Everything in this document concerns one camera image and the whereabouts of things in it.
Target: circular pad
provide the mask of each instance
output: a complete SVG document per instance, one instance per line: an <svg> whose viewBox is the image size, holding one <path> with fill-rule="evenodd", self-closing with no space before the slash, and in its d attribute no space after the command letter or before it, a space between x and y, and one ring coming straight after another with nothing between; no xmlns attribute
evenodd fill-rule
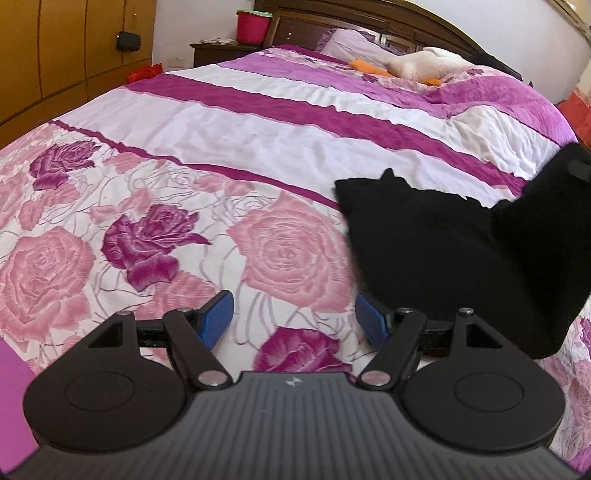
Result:
<svg viewBox="0 0 591 480"><path fill-rule="evenodd" d="M466 375L456 382L453 392L466 407L485 413L509 410L523 398L518 382L506 375L488 372Z"/></svg>
<svg viewBox="0 0 591 480"><path fill-rule="evenodd" d="M402 403L426 433L490 454L548 444L564 414L560 386L528 359L459 356L417 371Z"/></svg>
<svg viewBox="0 0 591 480"><path fill-rule="evenodd" d="M184 406L183 383L164 365L139 356L104 366L66 360L25 393L25 418L40 443L73 452L126 449L165 431Z"/></svg>
<svg viewBox="0 0 591 480"><path fill-rule="evenodd" d="M107 411L120 407L134 394L135 384L113 372L82 374L66 390L68 401L87 411Z"/></svg>

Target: logo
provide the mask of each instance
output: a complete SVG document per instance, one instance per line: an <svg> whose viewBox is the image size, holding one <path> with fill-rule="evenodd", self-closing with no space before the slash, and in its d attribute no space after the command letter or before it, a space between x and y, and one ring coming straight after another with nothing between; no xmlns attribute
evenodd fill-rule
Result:
<svg viewBox="0 0 591 480"><path fill-rule="evenodd" d="M286 380L285 383L287 385L289 385L290 387L297 387L298 385L304 383L303 380L297 378L297 377L291 377L289 380Z"/></svg>

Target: white wall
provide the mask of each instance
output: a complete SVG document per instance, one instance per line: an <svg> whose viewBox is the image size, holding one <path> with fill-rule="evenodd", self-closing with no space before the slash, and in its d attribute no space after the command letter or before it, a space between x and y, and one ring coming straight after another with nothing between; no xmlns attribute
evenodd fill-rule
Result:
<svg viewBox="0 0 591 480"><path fill-rule="evenodd" d="M585 39L544 0L412 0L472 37L557 103L591 57Z"/></svg>
<svg viewBox="0 0 591 480"><path fill-rule="evenodd" d="M568 97L589 63L587 42L545 0L413 1L464 31L554 103ZM252 8L252 0L158 0L154 62L167 70L191 67L189 43L234 38L239 8Z"/></svg>
<svg viewBox="0 0 591 480"><path fill-rule="evenodd" d="M158 0L154 25L154 63L165 70L191 68L190 43L205 38L236 38L236 10L253 0Z"/></svg>

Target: pillow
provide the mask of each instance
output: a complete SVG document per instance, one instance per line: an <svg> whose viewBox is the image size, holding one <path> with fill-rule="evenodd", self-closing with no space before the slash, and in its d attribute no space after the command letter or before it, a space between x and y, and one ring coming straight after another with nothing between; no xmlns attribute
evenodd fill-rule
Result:
<svg viewBox="0 0 591 480"><path fill-rule="evenodd" d="M350 63L361 59L379 69L386 69L386 64L397 53L388 51L375 44L369 33L337 28L327 32L316 46L316 51Z"/></svg>

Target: black fabric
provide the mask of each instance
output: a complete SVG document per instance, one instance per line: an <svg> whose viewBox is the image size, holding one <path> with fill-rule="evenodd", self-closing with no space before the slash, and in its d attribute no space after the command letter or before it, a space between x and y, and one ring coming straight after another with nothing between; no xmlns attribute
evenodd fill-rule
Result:
<svg viewBox="0 0 591 480"><path fill-rule="evenodd" d="M500 60L488 53L477 53L470 59L470 61L475 65L484 65L485 67L497 69L500 72L511 75L519 81L523 82L523 77L521 76L521 73L516 72L511 67L505 65L503 62L501 62Z"/></svg>
<svg viewBox="0 0 591 480"><path fill-rule="evenodd" d="M492 209L413 189L391 169L338 180L370 292L438 320L472 307L532 358L556 353L591 293L591 185L568 172L573 161L591 155L564 147L518 200Z"/></svg>

